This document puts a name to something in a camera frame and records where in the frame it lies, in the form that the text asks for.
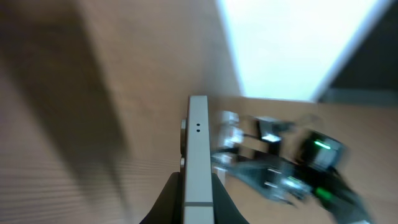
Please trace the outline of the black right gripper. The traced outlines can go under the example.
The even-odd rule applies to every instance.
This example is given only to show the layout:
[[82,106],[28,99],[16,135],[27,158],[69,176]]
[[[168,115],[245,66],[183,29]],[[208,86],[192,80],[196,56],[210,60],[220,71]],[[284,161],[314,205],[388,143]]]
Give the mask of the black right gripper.
[[274,155],[237,162],[236,177],[266,199],[290,205],[290,195],[305,200],[313,189],[295,176],[293,163]]

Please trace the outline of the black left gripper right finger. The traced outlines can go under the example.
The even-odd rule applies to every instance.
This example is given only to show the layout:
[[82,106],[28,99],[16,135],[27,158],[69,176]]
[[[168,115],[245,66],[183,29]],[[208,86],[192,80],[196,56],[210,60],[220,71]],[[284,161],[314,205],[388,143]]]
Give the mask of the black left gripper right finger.
[[249,224],[215,173],[211,174],[211,180],[215,224]]

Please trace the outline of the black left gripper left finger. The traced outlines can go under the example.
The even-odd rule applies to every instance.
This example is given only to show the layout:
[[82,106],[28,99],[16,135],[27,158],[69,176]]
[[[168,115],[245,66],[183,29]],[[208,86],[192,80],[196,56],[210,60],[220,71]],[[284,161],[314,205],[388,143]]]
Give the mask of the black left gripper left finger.
[[182,174],[174,172],[170,175],[155,204],[140,224],[181,224],[182,194]]

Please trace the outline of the Galaxy smartphone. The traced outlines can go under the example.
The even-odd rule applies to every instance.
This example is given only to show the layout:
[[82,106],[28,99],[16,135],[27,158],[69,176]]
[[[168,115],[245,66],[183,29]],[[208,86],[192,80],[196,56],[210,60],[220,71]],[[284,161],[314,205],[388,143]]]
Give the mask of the Galaxy smartphone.
[[214,224],[208,97],[190,96],[185,121],[183,224]]

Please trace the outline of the white power strip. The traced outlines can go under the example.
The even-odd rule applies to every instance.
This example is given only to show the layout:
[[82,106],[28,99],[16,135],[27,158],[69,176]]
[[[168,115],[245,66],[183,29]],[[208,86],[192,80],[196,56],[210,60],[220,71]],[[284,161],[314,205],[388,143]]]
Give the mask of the white power strip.
[[219,176],[225,176],[228,168],[233,166],[238,157],[239,146],[243,142],[244,133],[239,128],[239,115],[232,111],[220,113],[218,142],[211,151],[213,170]]

